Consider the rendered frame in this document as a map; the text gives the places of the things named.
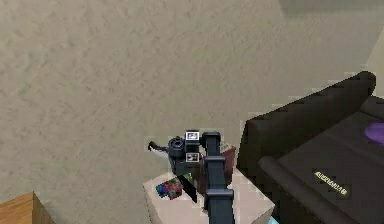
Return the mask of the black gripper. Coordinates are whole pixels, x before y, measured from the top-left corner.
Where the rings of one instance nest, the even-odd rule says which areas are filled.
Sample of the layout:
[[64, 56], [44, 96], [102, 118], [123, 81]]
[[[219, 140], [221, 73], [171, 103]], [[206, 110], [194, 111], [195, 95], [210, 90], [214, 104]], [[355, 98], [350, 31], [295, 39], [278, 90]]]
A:
[[148, 149], [156, 155], [168, 155], [172, 172], [176, 176], [186, 173], [185, 141], [181, 137], [171, 139], [168, 142], [168, 149], [159, 146], [154, 141], [148, 143]]

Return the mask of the multicoloured block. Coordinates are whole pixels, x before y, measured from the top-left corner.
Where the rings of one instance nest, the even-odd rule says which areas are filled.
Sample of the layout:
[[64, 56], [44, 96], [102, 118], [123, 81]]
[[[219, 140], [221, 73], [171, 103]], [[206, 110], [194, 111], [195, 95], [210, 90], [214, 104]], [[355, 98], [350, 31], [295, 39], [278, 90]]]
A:
[[156, 192], [160, 198], [168, 197], [170, 200], [174, 200], [182, 195], [183, 185], [177, 177], [158, 184]]

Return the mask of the white square stand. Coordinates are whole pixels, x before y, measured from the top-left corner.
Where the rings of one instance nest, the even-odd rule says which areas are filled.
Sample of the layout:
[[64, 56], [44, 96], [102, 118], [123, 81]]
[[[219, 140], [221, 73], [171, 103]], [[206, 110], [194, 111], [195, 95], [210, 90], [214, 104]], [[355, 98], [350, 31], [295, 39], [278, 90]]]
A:
[[[198, 195], [197, 203], [186, 193], [174, 200], [158, 195], [155, 187], [173, 177], [171, 172], [167, 172], [143, 184], [151, 223], [209, 224], [208, 215], [203, 211], [204, 199], [201, 195]], [[235, 193], [235, 224], [268, 224], [275, 204], [239, 170], [233, 170], [229, 187]]]

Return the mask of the black flat slab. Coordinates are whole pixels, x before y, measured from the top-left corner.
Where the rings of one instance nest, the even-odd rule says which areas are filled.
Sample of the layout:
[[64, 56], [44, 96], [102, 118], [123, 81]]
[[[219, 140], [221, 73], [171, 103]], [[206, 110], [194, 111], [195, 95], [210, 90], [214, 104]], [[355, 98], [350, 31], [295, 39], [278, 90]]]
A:
[[192, 183], [184, 176], [178, 176], [180, 183], [183, 185], [183, 190], [188, 194], [194, 203], [197, 202], [197, 190]]

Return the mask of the dark red box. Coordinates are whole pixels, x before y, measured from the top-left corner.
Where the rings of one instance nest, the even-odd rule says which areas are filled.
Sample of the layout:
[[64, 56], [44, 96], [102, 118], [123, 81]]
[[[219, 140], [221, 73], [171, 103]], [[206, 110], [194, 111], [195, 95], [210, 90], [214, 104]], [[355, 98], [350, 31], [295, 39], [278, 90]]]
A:
[[[230, 185], [232, 183], [236, 147], [231, 144], [222, 142], [220, 145], [220, 154], [225, 157], [224, 175], [225, 175], [226, 185]], [[196, 181], [197, 181], [197, 191], [202, 195], [204, 195], [206, 192], [206, 178], [205, 178], [204, 169], [205, 169], [204, 157], [201, 157], [200, 175], [196, 179]]]

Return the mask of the black sofa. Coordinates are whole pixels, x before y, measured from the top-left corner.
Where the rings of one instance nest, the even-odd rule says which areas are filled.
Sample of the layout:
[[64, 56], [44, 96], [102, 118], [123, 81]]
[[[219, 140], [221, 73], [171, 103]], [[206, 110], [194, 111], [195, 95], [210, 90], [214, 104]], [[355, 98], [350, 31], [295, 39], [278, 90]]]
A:
[[384, 123], [375, 87], [362, 71], [246, 121], [237, 168], [275, 204], [279, 224], [384, 224], [384, 146], [364, 134]]

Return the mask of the brown wooden cupboard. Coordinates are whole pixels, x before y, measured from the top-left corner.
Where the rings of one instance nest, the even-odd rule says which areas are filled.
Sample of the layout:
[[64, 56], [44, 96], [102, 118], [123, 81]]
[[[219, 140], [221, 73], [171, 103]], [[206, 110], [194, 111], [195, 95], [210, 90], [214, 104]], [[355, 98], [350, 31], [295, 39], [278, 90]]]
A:
[[34, 192], [0, 204], [0, 224], [56, 224]]

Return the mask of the yellow-green remote control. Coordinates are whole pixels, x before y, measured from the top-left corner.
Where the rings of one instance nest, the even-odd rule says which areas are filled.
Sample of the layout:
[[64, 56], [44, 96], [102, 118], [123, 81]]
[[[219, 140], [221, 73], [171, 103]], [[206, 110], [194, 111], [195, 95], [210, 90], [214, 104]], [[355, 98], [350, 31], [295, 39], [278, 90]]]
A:
[[321, 181], [323, 181], [324, 183], [326, 183], [327, 185], [329, 185], [331, 188], [333, 188], [334, 190], [336, 190], [337, 192], [339, 192], [341, 195], [347, 195], [348, 193], [348, 190], [343, 188], [341, 185], [339, 185], [338, 183], [336, 183], [334, 180], [332, 180], [330, 177], [328, 177], [327, 175], [323, 174], [322, 172], [320, 171], [317, 171], [314, 173], [314, 175], [319, 178]]

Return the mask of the purple cushion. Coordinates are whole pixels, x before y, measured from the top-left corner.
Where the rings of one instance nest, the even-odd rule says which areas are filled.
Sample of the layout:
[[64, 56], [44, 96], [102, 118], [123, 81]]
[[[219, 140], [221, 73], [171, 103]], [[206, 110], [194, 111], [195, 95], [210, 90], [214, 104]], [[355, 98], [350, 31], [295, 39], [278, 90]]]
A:
[[365, 136], [374, 143], [384, 146], [384, 123], [372, 123], [364, 130]]

